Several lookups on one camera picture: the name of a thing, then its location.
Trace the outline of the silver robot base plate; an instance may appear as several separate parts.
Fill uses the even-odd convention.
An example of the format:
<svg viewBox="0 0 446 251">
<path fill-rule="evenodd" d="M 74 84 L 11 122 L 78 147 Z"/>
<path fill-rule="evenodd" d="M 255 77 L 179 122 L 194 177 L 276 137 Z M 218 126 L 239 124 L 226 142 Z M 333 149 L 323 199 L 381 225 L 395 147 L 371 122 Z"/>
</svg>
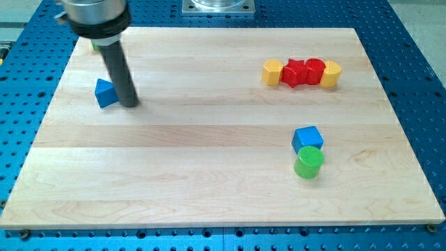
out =
<svg viewBox="0 0 446 251">
<path fill-rule="evenodd" d="M 255 0 L 183 0 L 182 13 L 254 13 Z"/>
</svg>

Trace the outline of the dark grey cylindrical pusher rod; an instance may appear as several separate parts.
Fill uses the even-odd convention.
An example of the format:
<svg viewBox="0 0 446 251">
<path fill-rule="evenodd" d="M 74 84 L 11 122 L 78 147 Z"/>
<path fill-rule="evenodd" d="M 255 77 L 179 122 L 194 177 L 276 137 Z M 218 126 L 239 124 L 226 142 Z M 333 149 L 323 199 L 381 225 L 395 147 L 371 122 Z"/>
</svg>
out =
<svg viewBox="0 0 446 251">
<path fill-rule="evenodd" d="M 99 49 L 118 101 L 124 107 L 136 107 L 139 104 L 139 98 L 121 42 L 118 40 L 110 45 L 101 45 Z"/>
</svg>

